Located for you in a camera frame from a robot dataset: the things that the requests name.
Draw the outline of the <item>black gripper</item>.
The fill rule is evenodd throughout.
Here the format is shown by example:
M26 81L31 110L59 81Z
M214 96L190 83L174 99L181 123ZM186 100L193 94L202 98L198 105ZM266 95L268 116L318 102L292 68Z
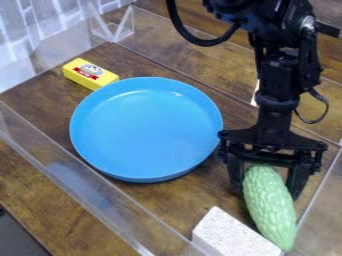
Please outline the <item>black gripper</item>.
M246 162L270 164L289 169L286 187L297 200L310 176L322 167L328 144L304 137L290 129L300 95L274 96L257 93L260 105L257 124L250 128L222 130L218 133L220 154L228 164L232 190L242 194Z

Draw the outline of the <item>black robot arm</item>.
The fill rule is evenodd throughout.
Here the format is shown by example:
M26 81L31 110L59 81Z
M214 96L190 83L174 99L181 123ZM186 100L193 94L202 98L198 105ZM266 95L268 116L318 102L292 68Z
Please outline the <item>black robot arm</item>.
M220 153L232 187L242 192L246 163L286 167L286 187L301 195L310 175L322 167L324 142L290 131L301 95L318 97L322 66L317 54L318 26L308 0L203 0L216 17L249 32L256 52L260 89L257 124L218 133Z

